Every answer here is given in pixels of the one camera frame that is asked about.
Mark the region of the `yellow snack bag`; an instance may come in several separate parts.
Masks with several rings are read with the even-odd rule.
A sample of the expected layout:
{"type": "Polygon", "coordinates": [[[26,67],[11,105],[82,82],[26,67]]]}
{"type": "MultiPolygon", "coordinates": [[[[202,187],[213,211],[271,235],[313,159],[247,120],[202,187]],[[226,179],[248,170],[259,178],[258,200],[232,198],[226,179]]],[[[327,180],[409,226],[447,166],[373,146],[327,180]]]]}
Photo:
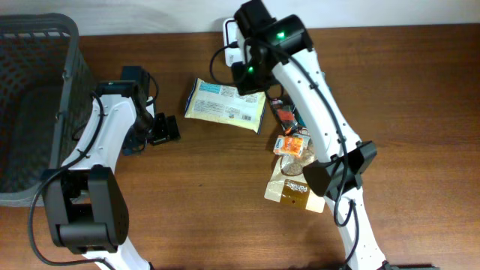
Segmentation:
{"type": "Polygon", "coordinates": [[[259,134],[265,113],[263,92],[240,95],[236,87],[196,78],[187,99],[184,117],[246,128],[259,134]]]}

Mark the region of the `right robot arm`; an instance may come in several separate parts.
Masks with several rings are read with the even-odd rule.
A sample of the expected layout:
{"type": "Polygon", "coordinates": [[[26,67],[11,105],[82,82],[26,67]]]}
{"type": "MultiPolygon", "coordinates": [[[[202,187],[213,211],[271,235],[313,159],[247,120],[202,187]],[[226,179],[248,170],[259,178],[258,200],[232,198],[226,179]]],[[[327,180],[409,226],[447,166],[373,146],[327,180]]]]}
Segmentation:
{"type": "Polygon", "coordinates": [[[342,115],[303,22],[290,15],[275,19],[261,1],[247,1],[233,16],[241,61],[232,66],[241,95],[281,85],[303,119],[316,160],[303,176],[331,209],[342,238],[348,269],[388,269],[368,220],[362,174],[377,154],[342,115]]]}

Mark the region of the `dark red snack packet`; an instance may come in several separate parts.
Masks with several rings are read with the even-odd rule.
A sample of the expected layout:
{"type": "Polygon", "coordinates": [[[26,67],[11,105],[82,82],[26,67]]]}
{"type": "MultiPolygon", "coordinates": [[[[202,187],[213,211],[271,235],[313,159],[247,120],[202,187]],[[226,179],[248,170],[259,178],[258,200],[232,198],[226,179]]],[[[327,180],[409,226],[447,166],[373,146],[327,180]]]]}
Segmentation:
{"type": "Polygon", "coordinates": [[[270,100],[269,105],[286,135],[293,134],[300,128],[296,118],[296,106],[289,96],[270,100]]]}

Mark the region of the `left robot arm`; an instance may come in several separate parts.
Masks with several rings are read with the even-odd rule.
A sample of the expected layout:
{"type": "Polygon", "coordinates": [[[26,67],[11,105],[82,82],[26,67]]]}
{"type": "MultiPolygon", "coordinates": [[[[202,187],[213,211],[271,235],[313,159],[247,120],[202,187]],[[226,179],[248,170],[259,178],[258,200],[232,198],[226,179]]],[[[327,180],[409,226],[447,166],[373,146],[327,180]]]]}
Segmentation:
{"type": "Polygon", "coordinates": [[[152,269],[128,238],[129,213],[114,175],[120,154],[180,139],[175,116],[157,112],[149,94],[158,83],[140,66],[124,66],[117,81],[97,84],[92,111],[75,149],[58,169],[41,176],[54,245],[82,255],[76,264],[100,269],[152,269]]]}

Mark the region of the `orange snack packet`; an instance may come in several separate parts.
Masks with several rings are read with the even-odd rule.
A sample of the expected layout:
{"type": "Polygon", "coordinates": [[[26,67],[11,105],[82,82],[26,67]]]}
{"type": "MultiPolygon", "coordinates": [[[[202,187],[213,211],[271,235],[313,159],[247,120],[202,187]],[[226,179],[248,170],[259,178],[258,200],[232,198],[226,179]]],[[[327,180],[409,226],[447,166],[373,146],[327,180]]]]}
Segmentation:
{"type": "Polygon", "coordinates": [[[279,135],[274,144],[273,153],[282,156],[299,158],[304,149],[304,140],[295,136],[279,135]]]}

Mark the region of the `beige cookie pouch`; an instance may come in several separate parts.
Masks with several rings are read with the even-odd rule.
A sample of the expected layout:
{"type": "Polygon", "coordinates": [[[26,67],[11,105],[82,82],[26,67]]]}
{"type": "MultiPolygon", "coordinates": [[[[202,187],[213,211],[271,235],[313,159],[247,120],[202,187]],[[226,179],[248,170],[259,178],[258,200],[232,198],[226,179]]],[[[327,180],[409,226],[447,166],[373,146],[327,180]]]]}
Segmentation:
{"type": "Polygon", "coordinates": [[[303,175],[303,168],[316,159],[311,143],[304,149],[301,157],[279,157],[266,185],[264,198],[298,209],[323,213],[325,200],[311,190],[303,175]]]}

